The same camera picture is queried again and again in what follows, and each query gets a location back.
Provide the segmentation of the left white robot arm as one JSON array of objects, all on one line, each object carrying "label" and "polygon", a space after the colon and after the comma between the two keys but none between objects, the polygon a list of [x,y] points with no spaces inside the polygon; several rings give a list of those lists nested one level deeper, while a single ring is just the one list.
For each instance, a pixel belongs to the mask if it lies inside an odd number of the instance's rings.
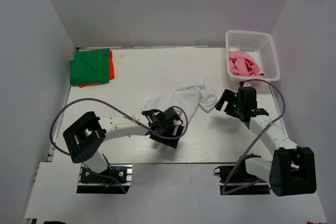
[{"label": "left white robot arm", "polygon": [[83,164],[87,174],[111,175],[108,160],[99,151],[105,141],[127,136],[148,136],[150,139],[176,149],[186,124],[182,111],[170,107],[143,111],[133,116],[99,118],[93,111],[85,113],[63,132],[71,160]]}]

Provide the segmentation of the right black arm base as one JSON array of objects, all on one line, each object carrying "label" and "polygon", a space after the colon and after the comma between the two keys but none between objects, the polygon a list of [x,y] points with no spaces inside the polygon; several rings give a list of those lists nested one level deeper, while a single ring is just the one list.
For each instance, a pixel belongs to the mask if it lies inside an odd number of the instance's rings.
[{"label": "right black arm base", "polygon": [[[225,189],[226,191],[233,190],[239,186],[247,185],[249,183],[256,182],[259,180],[258,177],[246,173],[245,168],[242,168],[241,166],[242,165],[240,165],[240,167],[233,173]],[[222,187],[233,167],[234,165],[223,165],[223,166],[217,166],[213,170],[214,175],[217,175],[219,177],[219,186],[221,195],[223,195]],[[243,195],[269,195],[269,194],[270,194],[270,188],[268,183],[261,180],[259,183],[255,185],[252,185],[250,187],[245,186],[244,188],[232,192],[229,195],[243,196]]]}]

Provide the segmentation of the white t shirt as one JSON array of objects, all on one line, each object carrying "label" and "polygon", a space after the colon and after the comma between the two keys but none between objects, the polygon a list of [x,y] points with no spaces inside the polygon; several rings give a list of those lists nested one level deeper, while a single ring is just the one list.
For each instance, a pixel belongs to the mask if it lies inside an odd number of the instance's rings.
[{"label": "white t shirt", "polygon": [[158,109],[164,111],[171,106],[178,106],[183,109],[190,121],[198,107],[208,113],[216,103],[217,94],[209,80],[189,77],[179,86],[149,100],[142,107],[142,110]]}]

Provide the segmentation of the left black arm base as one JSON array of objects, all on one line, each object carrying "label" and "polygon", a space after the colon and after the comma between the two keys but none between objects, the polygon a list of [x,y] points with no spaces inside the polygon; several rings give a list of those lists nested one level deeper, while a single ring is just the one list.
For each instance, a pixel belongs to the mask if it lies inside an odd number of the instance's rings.
[{"label": "left black arm base", "polygon": [[77,193],[124,195],[128,192],[132,179],[132,165],[110,165],[110,169],[99,176],[94,175],[85,165],[81,166]]}]

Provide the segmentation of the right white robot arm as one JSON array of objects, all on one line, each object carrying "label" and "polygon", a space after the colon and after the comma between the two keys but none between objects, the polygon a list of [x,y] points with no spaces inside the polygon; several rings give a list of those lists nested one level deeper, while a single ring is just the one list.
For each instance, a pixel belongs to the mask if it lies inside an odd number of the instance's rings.
[{"label": "right white robot arm", "polygon": [[239,119],[256,135],[254,142],[262,141],[272,160],[251,154],[248,147],[223,180],[222,194],[228,195],[240,188],[227,190],[235,174],[256,177],[270,185],[278,196],[313,194],[317,190],[316,167],[313,150],[300,147],[275,126],[269,113],[257,106],[257,92],[253,87],[239,87],[237,92],[224,90],[215,105],[217,111]]}]

